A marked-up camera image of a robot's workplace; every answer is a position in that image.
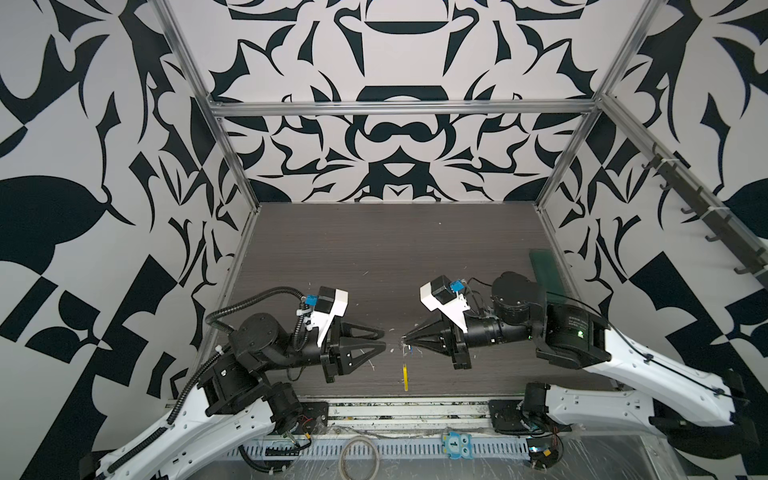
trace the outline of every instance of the patterned wall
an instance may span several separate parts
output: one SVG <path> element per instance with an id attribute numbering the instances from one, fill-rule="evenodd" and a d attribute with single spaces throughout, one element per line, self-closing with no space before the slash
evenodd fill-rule
<path id="1" fill-rule="evenodd" d="M 591 98 L 642 0 L 171 0 L 214 100 Z M 261 201 L 535 200 L 576 114 L 230 118 Z"/>
<path id="2" fill-rule="evenodd" d="M 578 114 L 228 118 L 261 201 L 535 200 Z"/>
<path id="3" fill-rule="evenodd" d="M 670 0 L 619 94 L 763 238 L 767 8 Z M 582 296 L 629 336 L 695 368 L 733 368 L 744 378 L 762 451 L 723 461 L 684 456 L 719 480 L 768 475 L 768 292 L 734 273 L 736 258 L 704 239 L 709 229 L 680 211 L 687 205 L 660 189 L 646 161 L 603 115 L 547 205 L 558 242 Z"/>
<path id="4" fill-rule="evenodd" d="M 177 394 L 248 215 L 145 0 L 0 6 L 3 478 L 76 478 Z"/>

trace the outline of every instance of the small blue object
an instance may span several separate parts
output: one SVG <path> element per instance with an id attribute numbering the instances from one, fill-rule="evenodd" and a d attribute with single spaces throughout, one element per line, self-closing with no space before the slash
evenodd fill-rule
<path id="1" fill-rule="evenodd" d="M 453 293 L 461 292 L 464 290 L 464 283 L 461 280 L 456 280 L 454 283 L 451 283 L 451 290 L 453 290 Z"/>
<path id="2" fill-rule="evenodd" d="M 472 458 L 472 435 L 467 433 L 449 432 L 442 436 L 443 452 L 451 460 Z"/>

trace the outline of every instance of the robotic arm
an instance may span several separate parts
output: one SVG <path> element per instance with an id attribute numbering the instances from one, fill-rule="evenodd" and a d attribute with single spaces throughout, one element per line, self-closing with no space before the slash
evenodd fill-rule
<path id="1" fill-rule="evenodd" d="M 491 286 L 493 307 L 478 313 L 466 303 L 466 287 L 445 276 L 424 285 L 422 302 L 438 312 L 403 342 L 450 356 L 455 369 L 470 369 L 470 348 L 530 339 L 536 356 L 552 365 L 597 373 L 635 389 L 592 392 L 529 383 L 521 404 L 493 415 L 497 431 L 521 434 L 581 423 L 664 434 L 673 447 L 707 458 L 757 448 L 754 424 L 741 412 L 747 401 L 743 383 L 734 371 L 718 376 L 691 369 L 627 338 L 602 316 L 547 303 L 545 288 L 518 273 L 497 278 Z"/>
<path id="2" fill-rule="evenodd" d="M 293 334 L 268 313 L 248 317 L 237 330 L 217 320 L 276 293 L 301 300 Z M 207 322 L 228 333 L 229 345 L 217 347 L 190 377 L 173 409 L 137 438 L 100 462 L 92 454 L 84 457 L 81 479 L 181 480 L 246 440 L 271 432 L 290 434 L 303 413 L 302 404 L 289 383 L 270 383 L 266 372 L 322 365 L 326 381 L 333 382 L 334 376 L 352 373 L 386 347 L 378 341 L 384 337 L 382 330 L 337 318 L 346 311 L 347 297 L 344 290 L 327 287 L 320 287 L 318 296 L 306 297 L 299 290 L 277 287 L 211 313 Z M 363 334 L 353 336 L 352 329 Z M 307 435 L 294 451 L 310 444 Z M 244 450 L 240 453 L 256 470 L 275 470 L 247 458 Z"/>

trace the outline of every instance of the blue connector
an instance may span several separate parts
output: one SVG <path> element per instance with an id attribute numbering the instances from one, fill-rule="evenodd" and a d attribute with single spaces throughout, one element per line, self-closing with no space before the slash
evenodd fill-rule
<path id="1" fill-rule="evenodd" d="M 453 293 L 461 292 L 464 290 L 464 283 L 462 283 L 461 280 L 456 280 L 455 282 L 451 283 L 451 290 L 453 290 Z"/>

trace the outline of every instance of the dark green object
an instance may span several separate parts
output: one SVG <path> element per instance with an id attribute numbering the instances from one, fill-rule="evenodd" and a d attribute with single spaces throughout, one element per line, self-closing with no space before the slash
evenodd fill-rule
<path id="1" fill-rule="evenodd" d="M 558 263 L 554 259 L 552 250 L 535 249 L 531 250 L 528 256 L 531 258 L 531 265 L 536 275 L 536 283 L 544 286 L 548 292 L 567 295 L 563 282 L 560 279 L 560 270 L 558 270 Z M 563 298 L 548 294 L 547 301 L 563 303 Z"/>

